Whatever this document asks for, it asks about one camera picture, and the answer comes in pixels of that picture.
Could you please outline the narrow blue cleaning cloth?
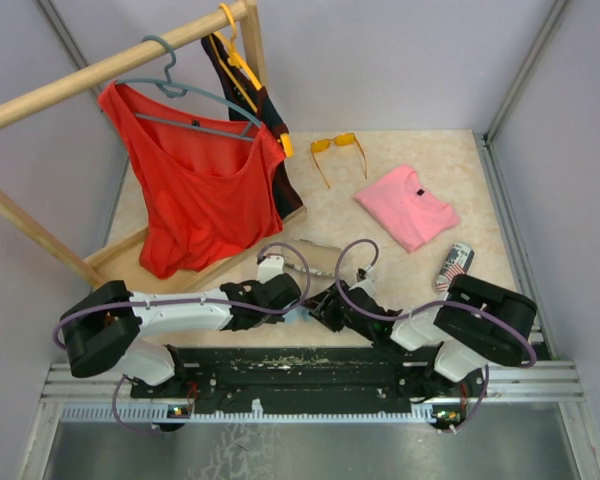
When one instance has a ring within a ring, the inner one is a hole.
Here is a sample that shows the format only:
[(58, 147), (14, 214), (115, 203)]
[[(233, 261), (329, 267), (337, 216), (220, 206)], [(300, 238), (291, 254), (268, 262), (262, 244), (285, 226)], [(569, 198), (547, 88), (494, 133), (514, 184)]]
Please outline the narrow blue cleaning cloth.
[(306, 309), (298, 308), (287, 312), (284, 315), (284, 320), (287, 324), (291, 324), (296, 321), (308, 322), (311, 320), (311, 316)]

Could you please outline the grey patterned glasses case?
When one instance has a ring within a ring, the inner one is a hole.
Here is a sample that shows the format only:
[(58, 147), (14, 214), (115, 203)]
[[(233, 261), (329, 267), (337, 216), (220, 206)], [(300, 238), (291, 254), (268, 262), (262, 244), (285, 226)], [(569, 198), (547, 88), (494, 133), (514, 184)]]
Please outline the grey patterned glasses case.
[(324, 278), (335, 277), (335, 265), (341, 254), (341, 248), (304, 239), (293, 239), (288, 244), (301, 253), (312, 275)]

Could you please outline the orange sunglasses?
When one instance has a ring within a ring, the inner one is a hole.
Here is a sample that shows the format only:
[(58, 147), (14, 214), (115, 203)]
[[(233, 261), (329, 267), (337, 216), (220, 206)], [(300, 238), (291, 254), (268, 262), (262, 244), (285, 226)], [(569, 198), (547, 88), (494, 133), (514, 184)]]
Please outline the orange sunglasses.
[(366, 157), (366, 153), (365, 153), (364, 149), (362, 148), (355, 133), (353, 133), (353, 132), (342, 133), (333, 138), (324, 138), (324, 139), (315, 140), (310, 144), (310, 155), (311, 155), (311, 158), (313, 160), (315, 167), (317, 168), (318, 172), (320, 173), (320, 175), (321, 175), (322, 179), (324, 180), (325, 185), (328, 189), (331, 188), (331, 184), (317, 160), (317, 155), (320, 153), (326, 152), (331, 146), (336, 146), (336, 147), (354, 146), (357, 149), (358, 153), (361, 155), (362, 160), (363, 160), (364, 178), (365, 179), (368, 178), (368, 160)]

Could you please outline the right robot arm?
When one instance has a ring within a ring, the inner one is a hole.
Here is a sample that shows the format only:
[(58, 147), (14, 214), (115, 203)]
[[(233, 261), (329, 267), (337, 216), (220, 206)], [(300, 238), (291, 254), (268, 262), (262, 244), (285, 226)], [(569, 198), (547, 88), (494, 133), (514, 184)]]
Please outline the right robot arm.
[(405, 313), (381, 307), (374, 286), (361, 270), (357, 283), (338, 280), (303, 307), (328, 330), (354, 331), (381, 351), (435, 348), (426, 380), (441, 396), (487, 364), (530, 368), (537, 361), (529, 341), (537, 306), (521, 294), (463, 274), (434, 301)]

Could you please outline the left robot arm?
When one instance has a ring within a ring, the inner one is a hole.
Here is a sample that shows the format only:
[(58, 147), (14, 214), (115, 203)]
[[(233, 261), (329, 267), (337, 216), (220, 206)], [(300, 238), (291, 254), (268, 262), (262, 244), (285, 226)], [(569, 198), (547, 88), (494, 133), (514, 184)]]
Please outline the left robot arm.
[(118, 372), (174, 397), (186, 389), (188, 373), (178, 365), (175, 348), (151, 344), (147, 337), (187, 330), (249, 330), (282, 321), (303, 299), (287, 273), (193, 294), (132, 292), (115, 280), (66, 311), (54, 341), (65, 350), (75, 378)]

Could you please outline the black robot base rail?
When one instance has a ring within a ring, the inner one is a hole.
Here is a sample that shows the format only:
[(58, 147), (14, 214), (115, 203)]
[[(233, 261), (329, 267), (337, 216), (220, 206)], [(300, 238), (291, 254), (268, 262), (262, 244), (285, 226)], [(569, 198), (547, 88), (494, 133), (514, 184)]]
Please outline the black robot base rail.
[(41, 400), (68, 422), (174, 431), (188, 424), (421, 424), (453, 431), (490, 404), (583, 399), (575, 366), (541, 356), (528, 369), (476, 369), (455, 385), (433, 377), (432, 349), (191, 348), (176, 376), (151, 387), (117, 372), (49, 369)]

